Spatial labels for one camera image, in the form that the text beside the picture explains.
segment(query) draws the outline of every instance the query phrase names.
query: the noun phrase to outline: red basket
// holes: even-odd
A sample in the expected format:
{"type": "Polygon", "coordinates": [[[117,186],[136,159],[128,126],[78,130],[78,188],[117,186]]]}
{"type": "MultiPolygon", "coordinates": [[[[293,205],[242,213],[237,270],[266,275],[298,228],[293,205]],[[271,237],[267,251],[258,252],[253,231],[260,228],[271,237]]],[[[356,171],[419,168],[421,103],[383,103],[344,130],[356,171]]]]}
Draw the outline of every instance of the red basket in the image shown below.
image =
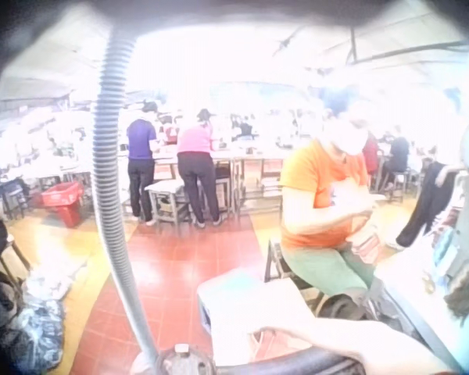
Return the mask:
{"type": "Polygon", "coordinates": [[[79,182],[62,182],[41,193],[45,207],[72,205],[82,196],[84,188],[79,182]]]}

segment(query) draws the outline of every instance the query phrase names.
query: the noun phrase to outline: hand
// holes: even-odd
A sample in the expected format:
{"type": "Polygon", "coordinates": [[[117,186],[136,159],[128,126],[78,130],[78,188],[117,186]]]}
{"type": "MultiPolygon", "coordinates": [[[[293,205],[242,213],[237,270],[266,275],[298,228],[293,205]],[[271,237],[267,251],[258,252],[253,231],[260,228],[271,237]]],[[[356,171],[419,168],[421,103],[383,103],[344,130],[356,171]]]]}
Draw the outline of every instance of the hand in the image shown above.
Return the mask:
{"type": "Polygon", "coordinates": [[[444,166],[438,173],[438,176],[436,177],[436,180],[435,180],[435,185],[440,188],[441,186],[443,186],[443,184],[445,183],[445,180],[446,180],[446,175],[448,174],[448,170],[446,169],[446,167],[444,166]]]}
{"type": "Polygon", "coordinates": [[[364,216],[370,219],[374,212],[375,201],[370,197],[361,197],[361,199],[351,203],[351,210],[354,216],[364,216]]]}

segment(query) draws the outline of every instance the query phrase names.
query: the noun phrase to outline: red floor tile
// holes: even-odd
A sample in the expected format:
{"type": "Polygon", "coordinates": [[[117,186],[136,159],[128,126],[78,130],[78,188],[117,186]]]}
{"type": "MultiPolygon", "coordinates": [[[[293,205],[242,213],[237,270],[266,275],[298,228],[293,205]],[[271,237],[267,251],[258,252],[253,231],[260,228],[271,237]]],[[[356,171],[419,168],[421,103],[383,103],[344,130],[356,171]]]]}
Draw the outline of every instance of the red floor tile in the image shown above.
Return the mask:
{"type": "Polygon", "coordinates": [[[189,344],[190,322],[163,322],[159,332],[159,348],[165,350],[176,344],[189,344]]]}
{"type": "Polygon", "coordinates": [[[127,317],[112,315],[109,319],[106,336],[120,341],[131,341],[133,336],[127,317]]]}
{"type": "Polygon", "coordinates": [[[97,363],[96,358],[92,358],[89,355],[82,353],[80,350],[75,356],[73,367],[71,368],[71,375],[87,375],[94,373],[95,365],[97,363]]]}
{"type": "Polygon", "coordinates": [[[187,322],[191,321],[191,299],[167,299],[163,308],[163,322],[187,322]]]}
{"type": "Polygon", "coordinates": [[[90,330],[86,330],[80,339],[77,352],[97,359],[101,353],[104,337],[90,330]]]}
{"type": "Polygon", "coordinates": [[[141,303],[144,307],[146,318],[155,322],[161,322],[163,318],[164,300],[162,298],[143,297],[141,303]]]}
{"type": "Polygon", "coordinates": [[[102,343],[99,362],[117,369],[124,369],[127,367],[127,353],[129,347],[130,344],[127,342],[105,338],[102,343]]]}
{"type": "Polygon", "coordinates": [[[171,279],[165,282],[165,298],[191,299],[196,292],[192,280],[171,279]]]}
{"type": "Polygon", "coordinates": [[[100,309],[93,309],[91,315],[88,317],[86,324],[87,330],[104,334],[106,332],[110,317],[111,313],[109,312],[100,309]]]}
{"type": "MultiPolygon", "coordinates": [[[[158,234],[154,228],[138,226],[127,243],[152,336],[160,349],[186,342],[211,354],[211,338],[200,324],[196,288],[240,266],[262,275],[264,259],[252,223],[243,216],[205,230],[185,224],[181,237],[172,226],[162,229],[158,234]]],[[[127,373],[139,352],[109,277],[85,327],[71,373],[127,373]]]]}
{"type": "Polygon", "coordinates": [[[192,244],[180,244],[174,249],[174,260],[175,261],[186,261],[193,262],[196,259],[196,243],[192,244]]]}
{"type": "Polygon", "coordinates": [[[197,284],[201,284],[202,282],[212,279],[218,275],[219,271],[217,263],[218,262],[216,260],[196,262],[193,273],[197,284]]]}
{"type": "Polygon", "coordinates": [[[212,242],[199,243],[196,249],[196,261],[215,261],[217,260],[217,245],[212,242]]]}

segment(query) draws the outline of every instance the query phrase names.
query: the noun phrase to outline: table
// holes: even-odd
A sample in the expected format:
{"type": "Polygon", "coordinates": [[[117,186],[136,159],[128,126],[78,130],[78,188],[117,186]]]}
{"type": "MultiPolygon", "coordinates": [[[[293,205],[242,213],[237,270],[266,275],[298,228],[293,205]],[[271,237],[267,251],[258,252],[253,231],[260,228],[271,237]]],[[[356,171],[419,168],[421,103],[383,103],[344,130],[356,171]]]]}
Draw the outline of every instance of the table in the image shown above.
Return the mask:
{"type": "Polygon", "coordinates": [[[381,262],[375,276],[431,350],[452,368],[469,373],[469,316],[462,324],[439,291],[425,291],[422,275],[431,268],[431,258],[431,247],[422,241],[381,262]]]}

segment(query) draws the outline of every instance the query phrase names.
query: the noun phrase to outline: hair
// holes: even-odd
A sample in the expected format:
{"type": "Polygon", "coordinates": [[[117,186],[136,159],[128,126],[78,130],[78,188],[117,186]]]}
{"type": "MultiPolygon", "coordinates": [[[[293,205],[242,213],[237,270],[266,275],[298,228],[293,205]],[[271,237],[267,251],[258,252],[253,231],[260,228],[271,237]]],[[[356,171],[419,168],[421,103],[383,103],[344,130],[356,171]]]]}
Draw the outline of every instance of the hair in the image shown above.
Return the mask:
{"type": "Polygon", "coordinates": [[[330,109],[334,116],[348,110],[348,108],[363,98],[357,87],[347,86],[341,88],[324,87],[320,93],[324,107],[330,109]]]}
{"type": "Polygon", "coordinates": [[[457,113],[460,112],[460,90],[458,87],[447,88],[443,90],[443,94],[453,103],[457,113]]]}
{"type": "Polygon", "coordinates": [[[212,117],[212,114],[209,112],[208,109],[203,108],[202,110],[200,110],[197,117],[200,121],[208,121],[210,120],[210,117],[212,117]]]}
{"type": "Polygon", "coordinates": [[[148,113],[148,112],[158,112],[158,105],[156,102],[144,102],[144,105],[142,106],[142,112],[148,113]]]}

